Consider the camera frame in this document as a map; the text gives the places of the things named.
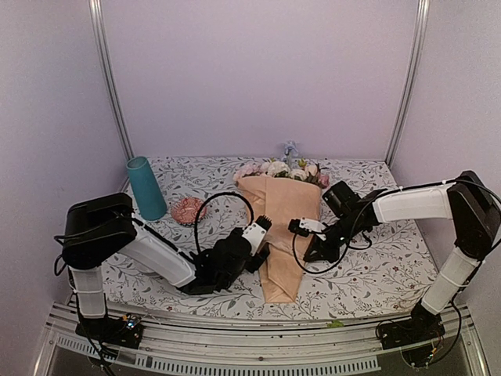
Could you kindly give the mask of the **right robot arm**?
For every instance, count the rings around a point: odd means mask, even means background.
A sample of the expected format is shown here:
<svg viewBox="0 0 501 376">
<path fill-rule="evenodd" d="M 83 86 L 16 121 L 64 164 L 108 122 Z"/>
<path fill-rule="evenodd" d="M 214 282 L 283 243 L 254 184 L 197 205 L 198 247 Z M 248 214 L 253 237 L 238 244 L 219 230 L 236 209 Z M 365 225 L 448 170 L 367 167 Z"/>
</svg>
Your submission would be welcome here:
<svg viewBox="0 0 501 376">
<path fill-rule="evenodd" d="M 336 266 L 355 236 L 393 222 L 414 221 L 432 253 L 444 248 L 434 282 L 405 323 L 405 335 L 413 342 L 434 330 L 434 319 L 500 246 L 500 197 L 471 170 L 435 183 L 374 190 L 364 197 L 341 181 L 323 194 L 323 201 L 335 214 L 334 223 L 309 218 L 290 222 L 301 236 L 313 237 L 306 262 Z"/>
</svg>

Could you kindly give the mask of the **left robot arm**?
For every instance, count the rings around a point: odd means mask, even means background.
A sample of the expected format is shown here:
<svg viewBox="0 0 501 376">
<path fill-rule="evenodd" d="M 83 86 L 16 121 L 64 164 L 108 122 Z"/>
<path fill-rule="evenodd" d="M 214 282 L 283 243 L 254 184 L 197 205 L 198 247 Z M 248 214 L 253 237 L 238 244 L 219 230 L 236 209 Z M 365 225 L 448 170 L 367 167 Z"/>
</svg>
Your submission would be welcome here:
<svg viewBox="0 0 501 376">
<path fill-rule="evenodd" d="M 59 260 L 70 270 L 78 313 L 100 340 L 111 339 L 117 328 L 108 317 L 101 265 L 117 253 L 163 277 L 187 295 L 227 290 L 246 270 L 255 272 L 269 256 L 265 244 L 272 221 L 265 215 L 250 217 L 213 247 L 185 253 L 156 230 L 135 217 L 132 199 L 115 193 L 73 205 L 65 233 L 56 235 Z"/>
</svg>

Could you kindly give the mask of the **peach wrapping paper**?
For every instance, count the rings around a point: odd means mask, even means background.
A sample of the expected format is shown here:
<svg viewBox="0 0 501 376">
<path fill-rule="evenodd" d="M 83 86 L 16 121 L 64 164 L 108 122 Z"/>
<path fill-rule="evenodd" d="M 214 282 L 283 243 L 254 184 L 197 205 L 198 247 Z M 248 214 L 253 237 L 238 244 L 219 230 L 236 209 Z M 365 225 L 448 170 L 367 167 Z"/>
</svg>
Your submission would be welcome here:
<svg viewBox="0 0 501 376">
<path fill-rule="evenodd" d="M 311 237 L 294 240 L 288 226 L 292 219 L 319 219 L 321 189 L 311 183 L 265 176 L 240 178 L 236 185 L 255 215 L 265 215 L 272 221 L 265 237 L 270 255 L 259 269 L 265 301 L 293 303 L 304 273 L 302 257 Z"/>
</svg>

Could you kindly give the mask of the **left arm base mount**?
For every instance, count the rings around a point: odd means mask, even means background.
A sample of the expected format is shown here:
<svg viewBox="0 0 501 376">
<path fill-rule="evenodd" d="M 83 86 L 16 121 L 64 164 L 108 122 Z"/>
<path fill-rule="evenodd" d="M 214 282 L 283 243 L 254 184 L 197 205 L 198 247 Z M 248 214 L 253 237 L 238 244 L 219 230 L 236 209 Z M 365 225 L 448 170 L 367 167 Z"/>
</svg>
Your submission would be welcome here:
<svg viewBox="0 0 501 376">
<path fill-rule="evenodd" d="M 107 313 L 103 317 L 86 318 L 77 311 L 76 334 L 99 344 L 117 345 L 128 349 L 138 349 L 142 341 L 144 326 L 132 314 L 113 318 Z"/>
</svg>

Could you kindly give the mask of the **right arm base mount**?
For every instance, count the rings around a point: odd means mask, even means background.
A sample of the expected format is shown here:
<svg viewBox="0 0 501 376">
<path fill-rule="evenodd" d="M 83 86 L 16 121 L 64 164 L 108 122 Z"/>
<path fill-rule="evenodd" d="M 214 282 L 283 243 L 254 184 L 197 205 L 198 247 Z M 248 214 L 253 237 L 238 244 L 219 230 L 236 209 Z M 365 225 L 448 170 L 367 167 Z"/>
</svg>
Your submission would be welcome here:
<svg viewBox="0 0 501 376">
<path fill-rule="evenodd" d="M 440 314 L 419 314 L 405 320 L 379 323 L 375 334 L 383 349 L 395 349 L 439 338 L 445 334 L 445 329 Z"/>
</svg>

